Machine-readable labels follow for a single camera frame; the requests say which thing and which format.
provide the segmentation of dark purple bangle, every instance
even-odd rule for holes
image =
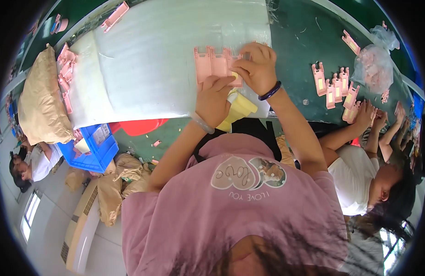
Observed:
[[[263,95],[263,96],[259,96],[258,97],[258,99],[260,100],[260,101],[264,101],[264,100],[266,100],[266,99],[269,99],[272,95],[274,95],[275,94],[275,92],[277,92],[279,89],[280,89],[280,87],[281,87],[281,81],[279,80],[279,81],[277,81],[277,83],[275,84],[275,86],[274,86],[274,88],[273,89],[271,89],[268,93],[266,93],[265,95]]]

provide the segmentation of white t-shirt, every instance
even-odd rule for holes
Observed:
[[[33,181],[44,179],[62,156],[62,152],[56,144],[49,144],[51,148],[50,160],[42,151],[41,146],[36,145],[33,148],[32,154],[28,157],[28,162],[32,162],[32,178]]]
[[[378,172],[377,158],[364,149],[345,145],[337,151],[339,158],[328,168],[333,177],[343,215],[364,215],[368,208],[370,182]]]

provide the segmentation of black pants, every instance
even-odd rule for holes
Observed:
[[[259,138],[262,140],[266,146],[268,146],[272,153],[274,154],[274,158],[277,161],[281,161],[281,152],[280,148],[277,145],[277,141],[275,140],[274,128],[272,127],[272,122],[266,122],[267,129],[261,123],[259,119],[255,118],[243,118],[232,123],[232,133],[244,133],[251,135],[255,138]],[[204,157],[199,155],[199,150],[206,144],[206,142],[219,137],[226,132],[221,131],[219,129],[215,129],[213,134],[206,134],[205,137],[200,140],[194,149],[193,155],[196,158],[197,162],[200,163],[205,160]]]

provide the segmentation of clear plastic bag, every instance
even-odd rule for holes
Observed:
[[[400,48],[400,42],[393,31],[387,30],[383,26],[376,25],[375,28],[370,29],[370,33],[375,35],[372,40],[375,45],[389,49],[390,51]]]
[[[374,94],[382,94],[393,83],[391,56],[375,44],[364,47],[355,59],[351,80],[365,85]]]

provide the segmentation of white bangle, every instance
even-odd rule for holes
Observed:
[[[200,118],[200,116],[195,111],[190,112],[190,117],[207,133],[214,133],[215,129],[211,128],[202,118]]]

